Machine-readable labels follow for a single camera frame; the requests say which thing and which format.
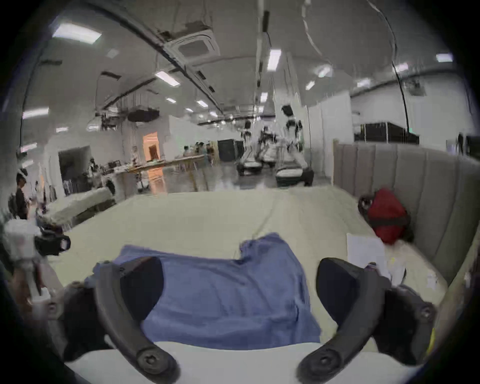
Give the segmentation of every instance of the humanoid robot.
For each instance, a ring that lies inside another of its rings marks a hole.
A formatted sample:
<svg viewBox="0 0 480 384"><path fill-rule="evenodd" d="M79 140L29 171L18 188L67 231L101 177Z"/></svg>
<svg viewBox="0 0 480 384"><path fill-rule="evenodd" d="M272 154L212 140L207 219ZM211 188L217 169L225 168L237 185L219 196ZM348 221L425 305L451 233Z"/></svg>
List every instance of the humanoid robot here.
<svg viewBox="0 0 480 384"><path fill-rule="evenodd" d="M296 185L303 181L305 186L311 186L313 171L302 155L300 134L302 123L293 116L290 105L284 105L282 112L288 121L283 127L283 136L277 138L278 157L275 178L279 187Z"/></svg>
<svg viewBox="0 0 480 384"><path fill-rule="evenodd" d="M243 138L243 147L245 152L237 163L237 172L240 176L247 174L258 174L262 171L263 164L257 161L258 143L252 140L252 132L250 131L250 121L245 122L245 129L241 133Z"/></svg>

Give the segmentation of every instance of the blue towel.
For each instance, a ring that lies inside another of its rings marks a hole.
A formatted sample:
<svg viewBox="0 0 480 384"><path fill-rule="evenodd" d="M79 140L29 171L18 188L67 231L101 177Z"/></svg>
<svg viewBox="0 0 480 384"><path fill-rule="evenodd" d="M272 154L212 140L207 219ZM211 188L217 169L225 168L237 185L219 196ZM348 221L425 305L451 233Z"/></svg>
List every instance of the blue towel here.
<svg viewBox="0 0 480 384"><path fill-rule="evenodd" d="M153 342L263 349L319 342L302 267L278 234L240 246L239 260L204 259L127 245L114 261L161 260L163 293L141 327Z"/></svg>

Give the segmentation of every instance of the table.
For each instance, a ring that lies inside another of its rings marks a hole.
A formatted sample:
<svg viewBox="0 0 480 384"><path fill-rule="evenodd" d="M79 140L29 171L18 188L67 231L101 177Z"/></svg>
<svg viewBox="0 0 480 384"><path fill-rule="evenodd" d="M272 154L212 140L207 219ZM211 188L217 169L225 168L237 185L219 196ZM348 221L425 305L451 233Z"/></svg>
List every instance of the table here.
<svg viewBox="0 0 480 384"><path fill-rule="evenodd" d="M169 167L172 165L177 165L177 164L192 164L195 161L203 160L205 159L206 155L198 155L198 156L189 156L189 157L181 157L178 159L173 159L173 160L161 160L161 161L155 161L151 162L151 164L144 164L138 167L133 167L128 169L129 173L140 173L143 171L147 171L149 169L156 169L156 168L163 168L163 167ZM205 175L205 169L203 167L200 168L202 170L202 174L204 176L204 181L205 181L205 186L208 191L208 182L207 182L207 176ZM190 179L192 180L193 184L193 190L195 192L198 192L198 186L197 182L195 180L195 176L192 171L192 167L187 167L187 172L190 176Z"/></svg>

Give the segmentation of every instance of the ceiling pipe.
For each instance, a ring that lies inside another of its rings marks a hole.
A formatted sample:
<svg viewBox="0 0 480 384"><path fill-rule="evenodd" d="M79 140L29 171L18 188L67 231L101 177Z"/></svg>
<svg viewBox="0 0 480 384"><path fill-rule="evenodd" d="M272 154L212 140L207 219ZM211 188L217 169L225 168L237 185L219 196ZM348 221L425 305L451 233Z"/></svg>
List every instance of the ceiling pipe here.
<svg viewBox="0 0 480 384"><path fill-rule="evenodd" d="M235 120L235 121L238 121L238 120L255 120L257 117L259 117L261 120L270 120L270 119L274 119L276 116L275 115L240 116L240 117L233 118L233 120ZM218 124L218 123L221 123L222 121L232 122L232 120L228 120L228 119L217 119L217 120L211 120L209 122L204 121L202 123L198 123L197 125L203 126L203 125Z"/></svg>
<svg viewBox="0 0 480 384"><path fill-rule="evenodd" d="M264 19L264 0L258 0L258 15L257 15L257 52L255 54L255 84L253 88L253 103L257 104L258 89L262 81L262 73L260 69L260 61L262 57L262 37L263 37L263 19Z"/></svg>
<svg viewBox="0 0 480 384"><path fill-rule="evenodd" d="M155 41L153 41L150 37L148 37L145 33L143 33L137 26L135 26L133 23L131 23L127 19L117 15L113 11L107 10L103 6L98 5L98 4L94 4L94 3L91 3L91 2L87 2L87 3L85 3L85 5L88 8L90 8L90 9L100 13L101 15L107 17L108 19L117 22L122 27L124 27L128 31L132 32L135 36L137 36L138 38L143 40L145 43L147 43L149 46L151 46L155 51L157 51L160 55L162 55L165 59L167 59L168 62L170 64L172 64L179 72L181 72L183 74L183 76L185 76L185 78L187 78L196 88L198 88L200 90L200 92L202 92L205 95L205 97L208 100L210 100L210 102L213 103L213 105L216 107L216 109L218 109L220 111L220 113L223 114L223 110L222 110L222 108L220 108L218 103L215 100L213 100L212 97L206 91L204 91L204 89L202 89L202 87L200 87L192 79L192 77L187 73L187 71L185 69L183 69L173 57L171 57L168 53L165 52L165 50L162 48L161 44L158 44Z"/></svg>

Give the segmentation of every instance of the padded headboard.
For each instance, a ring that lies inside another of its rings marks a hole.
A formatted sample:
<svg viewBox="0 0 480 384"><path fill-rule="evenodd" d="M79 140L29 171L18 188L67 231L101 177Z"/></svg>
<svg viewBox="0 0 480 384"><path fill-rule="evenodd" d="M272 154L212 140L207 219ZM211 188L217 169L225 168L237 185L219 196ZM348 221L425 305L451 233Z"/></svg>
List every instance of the padded headboard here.
<svg viewBox="0 0 480 384"><path fill-rule="evenodd" d="M480 220L480 163L409 144L337 144L333 184L356 197L391 189L411 216L414 245L446 281Z"/></svg>

